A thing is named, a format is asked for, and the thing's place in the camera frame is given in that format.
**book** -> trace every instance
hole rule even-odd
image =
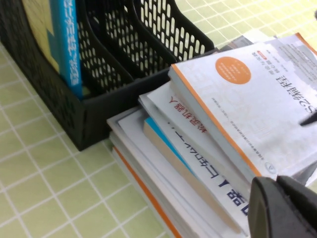
[[[70,90],[83,98],[75,0],[22,0],[44,56]]]
[[[211,137],[193,111],[178,99],[170,87],[170,82],[149,93],[147,97],[184,139],[248,200],[251,183]]]
[[[293,176],[316,161],[315,51],[299,35],[171,67],[169,76],[207,131],[251,182]]]
[[[234,232],[240,233],[241,229],[238,227],[236,221],[224,211],[208,188],[199,180],[196,172],[191,169],[187,162],[184,161],[175,150],[152,118],[145,120],[143,132],[204,202],[213,209]]]
[[[108,120],[108,124],[115,133],[115,135],[111,134],[110,138],[112,140],[114,136],[120,136],[120,140],[125,141],[127,146],[126,152],[133,153],[138,166],[150,168],[143,175],[152,178],[145,181],[161,184],[156,191],[164,191],[163,197],[160,196],[160,198],[165,200],[165,204],[168,205],[174,200],[168,210],[174,211],[172,212],[172,216],[175,217],[173,220],[179,224],[175,226],[186,229],[184,237],[245,237],[243,233],[233,232],[217,216],[143,134],[143,124],[147,117],[146,112],[139,109],[118,120],[117,125],[114,125],[113,120]]]
[[[271,39],[271,37],[266,36],[259,30],[251,30],[233,40],[228,45],[222,47],[217,51],[217,53]],[[175,128],[183,134],[186,140],[191,143],[209,163],[213,164],[221,174],[227,175],[226,178],[230,183],[232,183],[233,187],[245,198],[249,199],[251,184],[246,181],[235,165],[229,161],[228,157],[223,153],[221,148],[210,137],[210,135],[199,131],[200,129],[205,130],[204,125],[202,125],[197,119],[195,121],[190,119],[190,115],[194,115],[193,110],[188,107],[186,99],[182,97],[177,88],[172,87],[173,83],[168,84],[148,94],[149,98],[155,106],[162,111],[171,124],[173,124]],[[179,103],[176,106],[171,104],[167,101],[167,99],[170,98],[174,98],[174,101],[178,101]],[[183,113],[185,113],[186,116],[179,113],[181,110],[183,110]]]
[[[145,185],[142,179],[139,177],[138,173],[132,168],[126,158],[122,155],[120,150],[117,147],[113,147],[112,155],[116,159],[117,163],[120,165],[121,169],[125,172],[125,174],[129,177],[130,181],[132,181],[134,187],[142,194],[143,198],[146,200],[147,204],[151,207],[153,211],[156,211],[156,217],[161,224],[168,230],[168,234],[170,237],[181,238],[182,236],[173,225],[169,217],[166,215],[159,202],[155,198],[155,196],[151,193],[149,188]]]
[[[218,212],[220,214],[219,217],[221,217],[233,230],[235,230],[235,226],[238,225],[239,229],[246,235],[249,235],[247,221],[248,202],[234,190],[227,180],[221,176],[207,160],[197,153],[194,147],[184,140],[183,136],[178,133],[170,123],[163,117],[157,117],[157,121],[158,124],[156,124],[152,118],[146,120],[145,127],[148,125],[148,131],[145,135],[147,135],[148,138],[153,138],[153,134],[155,133],[159,138],[151,141],[160,148],[159,150],[166,159],[170,161],[168,157],[171,157],[166,151],[172,151],[175,154],[175,157],[180,158],[178,160],[181,163],[184,161],[187,166],[191,168],[194,178],[189,179],[196,179],[196,181],[201,184],[200,186],[205,187],[206,192],[209,194],[209,196],[206,196],[205,194],[201,195],[202,198],[205,197],[205,202],[207,204],[216,202],[220,208],[215,207],[214,204],[211,205],[211,208],[214,207],[214,210],[220,210]],[[171,162],[171,164],[176,170],[177,167],[181,167],[178,164],[175,165],[173,162]],[[182,171],[179,173],[183,175],[184,178],[186,177],[186,174],[184,175]],[[230,220],[228,220],[227,217],[224,217],[223,213],[227,214],[227,216],[230,217]]]

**black plastic object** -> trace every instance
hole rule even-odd
[[[294,179],[254,178],[248,220],[251,238],[316,238],[317,194]]]
[[[42,54],[21,0],[0,0],[0,40],[79,150],[108,137],[106,120],[138,104],[140,94],[169,80],[168,69],[135,79],[93,34],[77,8],[82,79],[91,98],[79,101]]]
[[[174,0],[79,0],[93,32],[130,74],[151,75],[214,49]]]

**blue book spine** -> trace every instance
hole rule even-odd
[[[168,138],[164,135],[162,130],[159,128],[159,126],[155,123],[155,121],[152,118],[147,118],[145,120],[145,123],[147,123],[153,131],[161,138],[161,140],[169,147],[169,149],[175,154],[175,156],[183,163],[183,165],[196,177],[195,173],[192,171],[190,166],[186,163],[186,161],[183,159],[183,157],[177,152],[175,147],[172,145],[172,143],[168,140]]]
[[[61,76],[79,98],[83,98],[75,0],[50,0],[55,36],[50,35],[51,53]]]

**white book cover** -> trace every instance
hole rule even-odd
[[[150,101],[169,119],[202,156],[213,164],[225,178],[249,200],[251,183],[230,161],[217,142],[207,132],[201,121],[177,98],[170,82],[149,93]]]
[[[246,199],[239,194],[231,184],[193,147],[172,123],[162,116],[152,102],[145,102],[146,95],[141,95],[140,100],[147,112],[152,116],[164,136],[172,144],[182,159],[188,164],[195,176],[203,183],[216,198],[218,203],[245,232],[249,235],[248,209]]]
[[[120,130],[125,134],[121,135],[122,140],[127,140],[129,145],[128,149],[134,154],[135,158],[140,160],[139,164],[142,166],[150,167],[147,173],[150,176],[156,176],[164,187],[162,190],[167,189],[169,194],[179,202],[174,206],[179,209],[179,214],[185,219],[186,223],[193,228],[198,237],[211,237],[211,238],[244,238],[244,234],[236,234],[228,226],[215,215],[214,211],[194,192],[185,179],[180,176],[175,168],[162,156],[157,148],[149,141],[143,134],[143,123],[148,115],[144,110],[137,110],[129,116],[118,121]],[[114,131],[119,132],[118,128],[113,125],[111,119],[108,120],[109,125]]]
[[[297,34],[174,64],[169,73],[206,129],[251,181],[316,161],[317,60]]]
[[[139,109],[140,108],[132,108],[107,120],[107,123],[112,129],[110,140],[116,147],[120,148],[120,152],[125,158],[131,158],[129,161],[130,165],[143,177],[143,182],[150,191],[155,194],[160,205],[167,208],[165,212],[181,234],[184,237],[188,237],[188,234],[190,234],[189,237],[206,237],[206,233],[197,221],[194,220],[193,216],[185,209],[186,205],[181,204],[177,192],[172,189],[169,183],[165,183],[164,177],[118,125],[119,120]]]
[[[179,200],[186,204],[186,210],[195,220],[201,224],[209,237],[236,238],[238,234],[228,229],[227,225],[215,214],[215,212],[196,194],[186,180],[164,158],[158,149],[150,142],[143,133],[144,120],[148,117],[146,111],[138,110],[123,118],[118,123],[131,141],[149,159],[149,162],[178,192]]]

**blue stripe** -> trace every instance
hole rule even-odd
[[[161,140],[170,148],[170,150],[176,155],[176,157],[186,166],[186,168],[195,176],[190,166],[186,163],[186,161],[183,159],[183,157],[177,152],[175,147],[172,145],[172,143],[168,140],[168,138],[164,135],[162,130],[159,128],[159,126],[155,123],[155,121],[152,118],[147,118],[145,120],[145,123],[147,123],[153,131],[161,138]]]

